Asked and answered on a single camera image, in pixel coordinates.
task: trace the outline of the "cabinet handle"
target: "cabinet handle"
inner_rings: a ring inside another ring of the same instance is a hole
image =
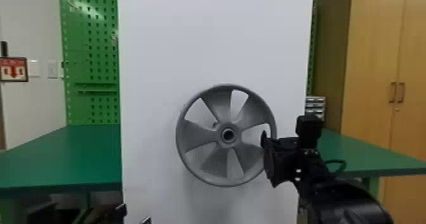
[[[398,99],[398,103],[403,103],[405,99],[405,82],[398,83],[398,86],[401,88],[400,97]]]
[[[390,90],[391,90],[391,94],[390,97],[391,99],[389,100],[389,103],[395,103],[396,100],[396,82],[391,82],[390,83]]]

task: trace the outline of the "black cable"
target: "black cable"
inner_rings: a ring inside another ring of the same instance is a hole
[[[340,164],[340,167],[336,171],[332,172],[332,174],[336,176],[342,174],[347,167],[347,162],[342,159],[332,159],[329,161],[325,161],[325,164]]]

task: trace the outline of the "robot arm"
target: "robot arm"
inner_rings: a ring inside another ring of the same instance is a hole
[[[291,181],[301,199],[308,203],[309,223],[315,224],[393,224],[391,216],[355,181],[338,179],[346,163],[324,161],[316,146],[323,122],[315,116],[300,116],[299,137],[272,139],[263,132],[264,167],[275,188]],[[339,163],[332,173],[329,163]]]

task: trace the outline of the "green pegboard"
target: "green pegboard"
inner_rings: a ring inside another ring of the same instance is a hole
[[[117,0],[60,0],[68,124],[119,124]]]
[[[313,1],[312,8],[312,24],[311,24],[311,43],[309,45],[309,61],[307,66],[307,84],[306,84],[306,95],[311,96],[313,90],[313,79],[314,79],[314,59],[315,59],[315,44],[316,44],[316,29],[318,21],[318,7],[317,0]]]

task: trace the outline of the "cabinet door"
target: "cabinet door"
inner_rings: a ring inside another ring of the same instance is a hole
[[[391,149],[426,161],[426,0],[406,0]],[[426,223],[426,176],[389,178],[385,206],[395,223]]]
[[[343,135],[389,147],[404,0],[352,0]]]

